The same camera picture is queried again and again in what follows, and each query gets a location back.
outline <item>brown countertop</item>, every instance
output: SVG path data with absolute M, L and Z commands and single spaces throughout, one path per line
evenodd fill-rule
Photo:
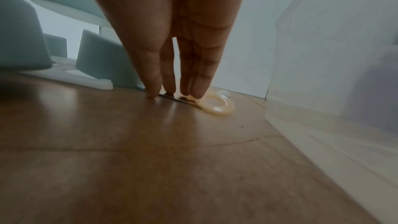
M 0 75 L 0 223 L 377 223 L 233 93 L 214 116 L 141 91 Z

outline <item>human hand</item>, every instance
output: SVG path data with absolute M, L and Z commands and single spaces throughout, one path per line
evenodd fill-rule
M 162 84 L 167 93 L 176 91 L 173 37 L 180 51 L 181 93 L 205 94 L 241 1 L 97 0 L 151 98 Z

